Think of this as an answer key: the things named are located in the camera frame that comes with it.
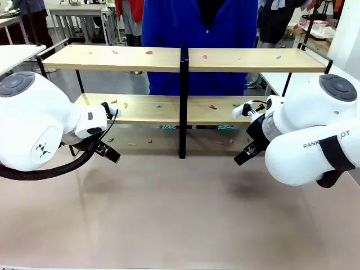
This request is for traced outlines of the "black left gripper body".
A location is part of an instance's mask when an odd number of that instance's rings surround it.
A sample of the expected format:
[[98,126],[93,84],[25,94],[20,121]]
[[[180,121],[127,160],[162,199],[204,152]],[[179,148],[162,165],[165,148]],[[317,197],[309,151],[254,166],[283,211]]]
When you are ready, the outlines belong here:
[[100,140],[102,135],[103,132],[100,132],[81,139],[74,133],[68,133],[62,137],[61,144],[71,146],[79,151],[106,154],[106,144]]

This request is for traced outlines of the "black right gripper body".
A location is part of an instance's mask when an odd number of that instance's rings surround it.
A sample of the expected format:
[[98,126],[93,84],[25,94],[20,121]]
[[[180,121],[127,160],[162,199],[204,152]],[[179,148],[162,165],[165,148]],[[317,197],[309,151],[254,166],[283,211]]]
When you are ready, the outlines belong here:
[[265,151],[270,143],[266,138],[262,124],[264,121],[265,115],[262,114],[256,120],[254,120],[246,132],[253,139],[252,143],[248,145],[248,150],[250,154],[258,154],[262,151]]

